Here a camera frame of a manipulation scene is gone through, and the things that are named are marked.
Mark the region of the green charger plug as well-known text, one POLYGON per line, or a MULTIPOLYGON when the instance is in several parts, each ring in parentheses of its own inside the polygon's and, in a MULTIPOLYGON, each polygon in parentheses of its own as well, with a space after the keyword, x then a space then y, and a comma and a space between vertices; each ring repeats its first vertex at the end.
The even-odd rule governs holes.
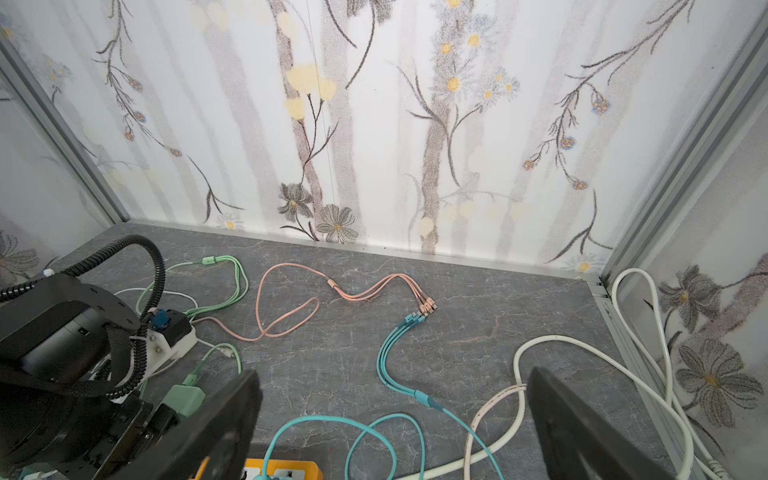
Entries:
POLYGON ((206 394, 197 386, 173 385, 162 404, 172 409, 181 419, 189 418, 205 402, 206 394))

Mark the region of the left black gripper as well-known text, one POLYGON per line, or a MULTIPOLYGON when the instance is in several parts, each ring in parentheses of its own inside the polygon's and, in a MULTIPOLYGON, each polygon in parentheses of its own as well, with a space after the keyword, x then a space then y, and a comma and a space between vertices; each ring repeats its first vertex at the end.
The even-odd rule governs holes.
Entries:
POLYGON ((180 425, 180 415, 164 404, 84 399, 37 461, 68 479, 239 479, 262 400, 254 370, 237 375, 180 425))

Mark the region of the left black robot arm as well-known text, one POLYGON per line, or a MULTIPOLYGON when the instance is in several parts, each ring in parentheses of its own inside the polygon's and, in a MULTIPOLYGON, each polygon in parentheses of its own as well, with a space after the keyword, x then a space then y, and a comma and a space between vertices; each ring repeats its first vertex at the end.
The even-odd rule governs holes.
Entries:
POLYGON ((81 276, 121 250, 154 265, 149 307, 165 263, 157 246, 124 236, 60 273, 1 291, 1 476, 51 467, 67 479, 107 479, 180 422, 135 395, 148 371, 149 309, 135 313, 81 276))

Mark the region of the orange power strip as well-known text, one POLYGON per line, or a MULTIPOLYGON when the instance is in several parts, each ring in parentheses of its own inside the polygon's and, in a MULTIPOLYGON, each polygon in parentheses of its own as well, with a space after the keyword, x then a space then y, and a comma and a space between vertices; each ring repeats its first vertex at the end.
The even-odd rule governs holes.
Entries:
POLYGON ((262 459, 248 458, 238 479, 297 479, 323 480, 324 474, 312 461, 270 460, 264 464, 262 459))

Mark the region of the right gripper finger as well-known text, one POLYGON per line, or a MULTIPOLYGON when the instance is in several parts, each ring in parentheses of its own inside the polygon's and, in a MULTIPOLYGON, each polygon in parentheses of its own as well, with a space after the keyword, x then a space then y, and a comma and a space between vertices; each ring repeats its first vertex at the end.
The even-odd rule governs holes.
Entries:
POLYGON ((536 367, 527 403, 551 479, 670 479, 550 371, 536 367))

